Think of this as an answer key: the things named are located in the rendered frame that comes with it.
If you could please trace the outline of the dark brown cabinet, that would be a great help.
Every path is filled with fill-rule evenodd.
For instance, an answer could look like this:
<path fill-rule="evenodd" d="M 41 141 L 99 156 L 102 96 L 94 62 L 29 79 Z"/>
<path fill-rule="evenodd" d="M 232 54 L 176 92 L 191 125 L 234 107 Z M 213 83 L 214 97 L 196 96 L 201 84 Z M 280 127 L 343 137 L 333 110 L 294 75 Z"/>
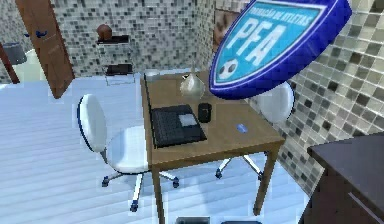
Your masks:
<path fill-rule="evenodd" d="M 384 224 L 384 132 L 315 145 L 323 168 L 298 224 Z"/>

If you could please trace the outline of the grey metal shelf rack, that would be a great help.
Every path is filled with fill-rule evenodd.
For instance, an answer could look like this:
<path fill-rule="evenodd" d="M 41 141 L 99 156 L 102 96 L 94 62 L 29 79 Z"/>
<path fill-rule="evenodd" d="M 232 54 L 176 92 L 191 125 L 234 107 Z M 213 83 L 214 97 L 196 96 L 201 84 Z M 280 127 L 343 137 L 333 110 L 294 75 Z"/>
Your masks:
<path fill-rule="evenodd" d="M 108 86 L 135 82 L 133 49 L 128 35 L 112 36 L 109 40 L 98 40 L 96 49 Z"/>

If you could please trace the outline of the grey bin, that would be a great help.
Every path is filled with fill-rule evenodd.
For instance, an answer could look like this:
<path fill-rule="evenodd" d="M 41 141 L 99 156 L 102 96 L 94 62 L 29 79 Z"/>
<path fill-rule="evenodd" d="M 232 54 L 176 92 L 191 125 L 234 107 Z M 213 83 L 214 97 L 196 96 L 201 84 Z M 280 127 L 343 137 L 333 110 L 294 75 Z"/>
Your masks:
<path fill-rule="evenodd" d="M 25 52 L 19 42 L 5 43 L 3 49 L 12 65 L 23 64 L 27 61 Z"/>

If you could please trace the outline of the brown wooden table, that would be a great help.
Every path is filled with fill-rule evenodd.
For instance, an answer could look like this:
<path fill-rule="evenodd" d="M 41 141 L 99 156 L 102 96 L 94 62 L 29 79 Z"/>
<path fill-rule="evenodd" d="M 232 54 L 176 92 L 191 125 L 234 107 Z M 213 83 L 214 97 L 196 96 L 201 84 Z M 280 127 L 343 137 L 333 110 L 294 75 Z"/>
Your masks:
<path fill-rule="evenodd" d="M 198 103 L 181 95 L 179 90 L 181 82 L 182 76 L 180 74 L 162 75 L 158 80 L 148 82 L 152 107 L 188 104 L 194 112 L 197 112 Z M 259 215 L 278 151 L 284 143 L 284 139 L 278 132 L 245 101 L 223 100 L 207 92 L 202 98 L 204 102 L 212 105 L 211 121 L 202 126 L 207 139 L 196 143 L 158 149 L 153 142 L 144 79 L 140 80 L 140 84 L 148 162 L 152 171 L 159 224 L 167 224 L 164 217 L 159 177 L 161 171 L 266 152 L 264 175 L 260 181 L 253 206 L 253 214 Z M 244 124 L 248 128 L 248 132 L 240 133 L 236 128 L 238 124 Z"/>

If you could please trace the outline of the white office chair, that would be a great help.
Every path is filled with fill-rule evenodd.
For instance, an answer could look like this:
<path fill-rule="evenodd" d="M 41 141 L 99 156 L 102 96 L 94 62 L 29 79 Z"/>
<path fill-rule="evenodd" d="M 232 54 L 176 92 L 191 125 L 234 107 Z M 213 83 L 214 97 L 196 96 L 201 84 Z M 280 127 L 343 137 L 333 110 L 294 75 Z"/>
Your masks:
<path fill-rule="evenodd" d="M 278 85 L 272 90 L 259 94 L 255 98 L 261 114 L 272 124 L 287 120 L 294 106 L 294 92 L 287 82 Z M 260 170 L 249 155 L 243 155 L 241 157 L 257 174 L 258 180 L 261 181 L 264 172 Z M 222 171 L 231 160 L 231 158 L 223 160 L 216 169 L 216 178 L 220 179 L 222 177 Z"/>
<path fill-rule="evenodd" d="M 114 174 L 103 178 L 101 183 L 103 187 L 107 187 L 111 180 L 123 175 L 136 177 L 130 207 L 131 212 L 136 212 L 143 176 L 150 171 L 144 126 L 126 128 L 107 141 L 104 111 L 93 94 L 86 94 L 79 100 L 77 122 L 87 148 L 99 153 L 103 161 L 115 170 Z"/>

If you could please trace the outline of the pale glass vase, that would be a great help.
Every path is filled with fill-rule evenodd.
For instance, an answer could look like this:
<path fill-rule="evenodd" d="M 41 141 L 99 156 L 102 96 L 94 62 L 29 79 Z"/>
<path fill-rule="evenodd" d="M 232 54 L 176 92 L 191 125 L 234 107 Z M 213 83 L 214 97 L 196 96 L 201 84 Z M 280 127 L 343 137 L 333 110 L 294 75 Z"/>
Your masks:
<path fill-rule="evenodd" d="M 183 81 L 180 84 L 180 92 L 184 97 L 200 100 L 205 93 L 205 84 L 196 75 L 196 63 L 192 62 L 191 71 L 182 76 Z"/>

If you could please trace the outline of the black mug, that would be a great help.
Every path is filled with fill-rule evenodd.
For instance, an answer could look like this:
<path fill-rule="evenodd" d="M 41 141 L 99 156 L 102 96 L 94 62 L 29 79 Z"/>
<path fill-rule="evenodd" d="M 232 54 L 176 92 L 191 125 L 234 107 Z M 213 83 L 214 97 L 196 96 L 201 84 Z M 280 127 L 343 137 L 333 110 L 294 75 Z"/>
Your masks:
<path fill-rule="evenodd" d="M 211 121 L 212 105 L 209 103 L 200 103 L 198 105 L 198 120 L 201 123 L 209 123 Z"/>

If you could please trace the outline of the black laptop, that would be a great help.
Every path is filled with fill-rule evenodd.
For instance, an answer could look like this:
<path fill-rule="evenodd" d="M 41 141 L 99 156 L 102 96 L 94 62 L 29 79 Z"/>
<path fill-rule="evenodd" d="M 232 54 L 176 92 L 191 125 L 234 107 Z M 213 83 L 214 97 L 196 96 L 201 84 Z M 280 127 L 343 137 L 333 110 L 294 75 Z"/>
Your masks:
<path fill-rule="evenodd" d="M 207 139 L 190 105 L 153 108 L 147 75 L 144 75 L 144 86 L 152 137 L 156 148 L 188 144 Z"/>

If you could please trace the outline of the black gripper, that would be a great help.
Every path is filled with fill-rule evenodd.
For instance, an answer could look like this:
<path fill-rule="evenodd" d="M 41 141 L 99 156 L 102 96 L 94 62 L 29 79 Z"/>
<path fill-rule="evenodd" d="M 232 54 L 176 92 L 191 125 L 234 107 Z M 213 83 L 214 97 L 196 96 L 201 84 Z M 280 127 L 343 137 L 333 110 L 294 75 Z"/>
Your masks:
<path fill-rule="evenodd" d="M 175 224 L 210 224 L 210 217 L 193 216 L 193 217 L 178 217 Z"/>

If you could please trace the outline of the clear glass bowl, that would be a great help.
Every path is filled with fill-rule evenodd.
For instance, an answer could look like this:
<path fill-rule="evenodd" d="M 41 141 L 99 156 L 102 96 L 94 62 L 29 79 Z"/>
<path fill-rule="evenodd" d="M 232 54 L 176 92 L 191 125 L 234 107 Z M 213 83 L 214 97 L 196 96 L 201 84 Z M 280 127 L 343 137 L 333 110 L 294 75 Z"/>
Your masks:
<path fill-rule="evenodd" d="M 157 69 L 146 69 L 144 76 L 148 82 L 154 82 L 160 78 L 160 71 Z"/>

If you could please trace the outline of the brown ball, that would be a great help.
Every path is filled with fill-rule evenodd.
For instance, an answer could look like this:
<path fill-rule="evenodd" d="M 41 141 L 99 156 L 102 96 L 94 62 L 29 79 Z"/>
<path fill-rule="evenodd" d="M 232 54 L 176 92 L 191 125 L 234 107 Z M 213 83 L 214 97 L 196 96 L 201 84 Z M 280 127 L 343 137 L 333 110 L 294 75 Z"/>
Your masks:
<path fill-rule="evenodd" d="M 112 38 L 112 29 L 106 24 L 101 24 L 97 28 L 97 34 L 100 41 L 110 40 Z"/>

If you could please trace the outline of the brown wooden door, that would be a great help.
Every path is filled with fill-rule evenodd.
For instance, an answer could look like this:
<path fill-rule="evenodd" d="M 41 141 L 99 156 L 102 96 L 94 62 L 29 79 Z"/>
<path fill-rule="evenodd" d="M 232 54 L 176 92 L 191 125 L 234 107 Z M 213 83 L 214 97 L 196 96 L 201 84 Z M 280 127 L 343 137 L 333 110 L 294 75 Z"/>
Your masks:
<path fill-rule="evenodd" d="M 27 33 L 55 99 L 59 99 L 75 78 L 64 40 L 50 0 L 15 0 Z M 36 31 L 48 31 L 37 38 Z"/>

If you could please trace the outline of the blue shield wall sign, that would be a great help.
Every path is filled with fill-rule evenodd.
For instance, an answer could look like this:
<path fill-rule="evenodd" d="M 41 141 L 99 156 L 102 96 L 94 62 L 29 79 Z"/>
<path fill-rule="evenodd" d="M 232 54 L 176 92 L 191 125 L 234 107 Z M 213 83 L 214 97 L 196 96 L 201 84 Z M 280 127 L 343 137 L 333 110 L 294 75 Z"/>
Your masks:
<path fill-rule="evenodd" d="M 348 0 L 252 0 L 217 49 L 210 92 L 244 99 L 275 88 L 315 60 L 351 14 Z"/>

